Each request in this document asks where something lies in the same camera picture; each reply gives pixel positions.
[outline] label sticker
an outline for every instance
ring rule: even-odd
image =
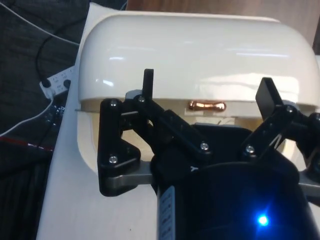
[[[160,198],[158,212],[158,240],[176,239],[175,187],[169,187]]]

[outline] wooden surface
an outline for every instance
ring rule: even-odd
[[[312,45],[320,0],[128,0],[126,9],[270,17],[298,30]]]

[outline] electrical outlet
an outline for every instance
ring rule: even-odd
[[[68,90],[68,88],[66,88],[64,85],[64,81],[72,80],[74,68],[75,66],[69,67],[51,77],[48,77],[47,79],[51,84],[50,87],[44,87],[42,85],[42,82],[40,82],[40,88],[42,89],[47,99],[50,99],[51,93],[53,93],[53,95],[56,96]]]

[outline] copper latch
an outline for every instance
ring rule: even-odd
[[[222,101],[190,101],[188,108],[191,111],[223,112],[227,106]]]

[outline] blue led light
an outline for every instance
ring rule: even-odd
[[[267,216],[265,216],[265,215],[259,216],[259,217],[258,217],[258,223],[259,223],[261,226],[267,226],[267,225],[268,225],[268,218],[267,218]]]

